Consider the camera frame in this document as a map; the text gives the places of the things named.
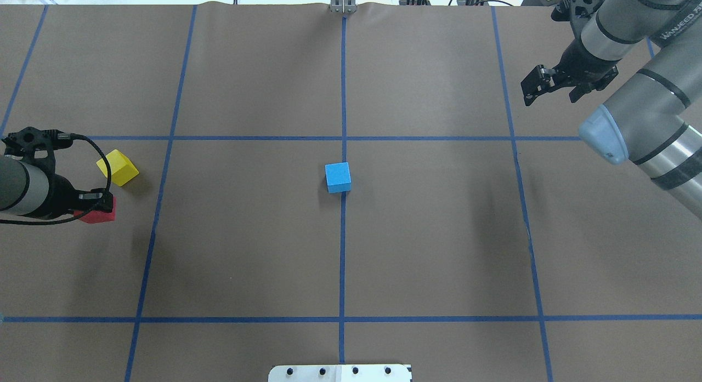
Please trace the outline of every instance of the blue grid line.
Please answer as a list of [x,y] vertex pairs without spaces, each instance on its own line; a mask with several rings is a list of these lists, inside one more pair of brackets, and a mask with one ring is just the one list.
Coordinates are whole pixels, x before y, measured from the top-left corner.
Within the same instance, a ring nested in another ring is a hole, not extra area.
[[[341,17],[341,161],[346,162],[346,17]],[[339,364],[346,362],[346,192],[341,193],[339,228]]]
[[39,33],[42,32],[43,21],[46,19],[46,12],[48,11],[48,5],[45,5],[42,11],[42,16],[39,18],[39,23],[37,24],[37,29],[35,30],[35,35],[32,37],[32,43],[30,43],[30,48],[27,50],[27,55],[25,56],[25,62],[22,63],[22,69],[20,70],[20,76],[17,77],[17,82],[15,83],[15,88],[12,90],[12,95],[10,97],[10,102],[7,104],[7,109],[5,110],[5,117],[3,117],[2,124],[0,124],[0,135],[5,133],[5,127],[7,127],[7,122],[10,120],[10,113],[12,112],[12,107],[15,105],[15,98],[20,92],[20,86],[22,85],[22,79],[25,77],[25,71],[27,71],[27,65],[30,64],[30,59],[32,58],[32,52],[35,50],[35,45],[37,45],[37,40],[39,38]]
[[541,291],[539,290],[539,274],[536,271],[536,257],[534,255],[534,241],[531,237],[531,225],[529,224],[529,212],[524,195],[524,182],[522,181],[522,169],[519,166],[519,151],[517,150],[517,138],[514,134],[514,122],[512,122],[512,107],[509,104],[509,92],[507,90],[507,76],[505,74],[505,63],[502,58],[502,45],[500,43],[500,31],[497,23],[497,12],[495,7],[490,7],[492,12],[492,25],[495,32],[495,43],[497,47],[498,62],[500,64],[500,77],[502,78],[502,94],[505,97],[505,109],[507,110],[507,124],[509,124],[509,134],[512,137],[512,155],[514,158],[514,170],[517,174],[517,186],[519,187],[519,199],[522,203],[522,217],[526,226],[526,236],[529,240],[529,258],[531,259],[531,280],[534,283],[534,295],[536,297],[536,310],[539,313],[539,327],[541,330],[541,345],[544,348],[544,361],[546,362],[546,377],[548,382],[553,382],[553,371],[551,367],[551,353],[548,349],[548,337],[546,335],[546,322],[544,321],[544,306],[541,302]]
[[[136,317],[10,316],[4,323],[135,323]],[[511,315],[511,316],[300,316],[300,317],[141,317],[141,324],[266,324],[266,323],[474,323],[474,322],[627,322],[700,320],[702,314]]]
[[190,15],[190,28],[188,29],[188,41],[185,43],[185,54],[183,55],[183,67],[180,69],[180,81],[178,82],[178,92],[175,95],[175,106],[173,107],[173,119],[171,120],[171,134],[169,135],[168,147],[166,148],[166,158],[163,161],[163,172],[161,173],[161,184],[158,186],[158,198],[156,199],[156,210],[154,212],[154,222],[151,226],[151,237],[149,240],[149,249],[146,255],[146,263],[144,265],[144,274],[141,282],[141,290],[139,293],[139,302],[136,311],[136,322],[132,333],[131,345],[129,348],[129,357],[127,360],[126,372],[124,373],[124,381],[129,382],[131,379],[131,370],[134,365],[134,355],[136,353],[136,345],[139,338],[140,320],[144,311],[144,299],[146,297],[146,287],[149,282],[149,272],[151,268],[151,258],[154,254],[154,245],[156,243],[156,228],[158,228],[158,220],[161,214],[161,202],[163,201],[163,189],[166,186],[166,178],[168,177],[168,165],[171,161],[171,151],[173,150],[173,137],[176,134],[176,124],[178,123],[178,111],[180,110],[180,97],[183,94],[183,84],[185,83],[185,72],[188,69],[188,56],[190,55],[190,43],[193,41],[193,29],[195,28],[195,17],[197,15],[197,5],[193,5],[193,12]]
[[650,38],[646,38],[646,45],[649,47],[649,55],[651,55],[651,58],[656,57],[656,53],[654,53],[654,45],[651,43]]
[[[518,141],[579,141],[567,135],[517,135]],[[187,140],[187,141],[511,141],[502,135],[91,135],[92,140]],[[346,155],[342,144],[342,155]]]

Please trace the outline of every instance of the blue cube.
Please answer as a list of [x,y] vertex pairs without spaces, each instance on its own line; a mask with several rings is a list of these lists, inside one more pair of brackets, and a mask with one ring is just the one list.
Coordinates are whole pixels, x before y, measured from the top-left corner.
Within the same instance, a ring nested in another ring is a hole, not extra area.
[[327,164],[326,188],[330,193],[348,192],[351,190],[351,172],[348,163]]

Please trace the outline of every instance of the light blue cap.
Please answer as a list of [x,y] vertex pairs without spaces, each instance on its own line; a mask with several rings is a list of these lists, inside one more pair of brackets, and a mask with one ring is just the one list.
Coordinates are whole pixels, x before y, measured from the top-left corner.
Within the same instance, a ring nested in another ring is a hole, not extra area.
[[621,164],[629,158],[629,150],[612,113],[600,105],[578,130],[580,138],[607,162]]

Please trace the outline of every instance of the blue joint cap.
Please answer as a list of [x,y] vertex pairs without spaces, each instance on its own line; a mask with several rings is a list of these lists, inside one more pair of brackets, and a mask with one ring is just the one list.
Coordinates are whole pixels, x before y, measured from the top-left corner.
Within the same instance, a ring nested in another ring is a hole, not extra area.
[[580,138],[607,162],[621,164],[629,158],[629,150],[612,113],[600,105],[578,130]]
[[348,163],[327,164],[324,166],[324,170],[326,172],[326,188],[330,193],[351,190],[351,171]]

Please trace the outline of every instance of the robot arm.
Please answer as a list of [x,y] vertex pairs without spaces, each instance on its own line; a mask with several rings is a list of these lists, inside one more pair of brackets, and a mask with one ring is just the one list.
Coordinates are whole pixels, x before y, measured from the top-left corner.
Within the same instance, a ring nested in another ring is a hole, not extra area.
[[[54,151],[70,147],[73,140],[89,142],[105,160],[108,173],[105,188],[89,192],[75,190],[66,178],[56,175]],[[110,164],[100,148],[85,136],[27,127],[22,132],[9,134],[2,141],[7,148],[5,156],[0,157],[0,212],[48,221],[0,220],[0,223],[53,225],[88,214],[113,212]],[[46,157],[36,157],[38,151],[45,151]],[[65,214],[73,214],[73,218],[51,220]]]
[[[579,5],[587,1],[594,13]],[[561,87],[574,87],[572,102],[602,90],[616,76],[616,63],[652,36],[660,53],[600,105],[579,134],[610,163],[634,162],[702,219],[702,135],[679,116],[702,94],[702,0],[570,0],[552,18],[561,19],[566,8],[576,39],[556,67],[537,66],[522,81],[524,102]]]

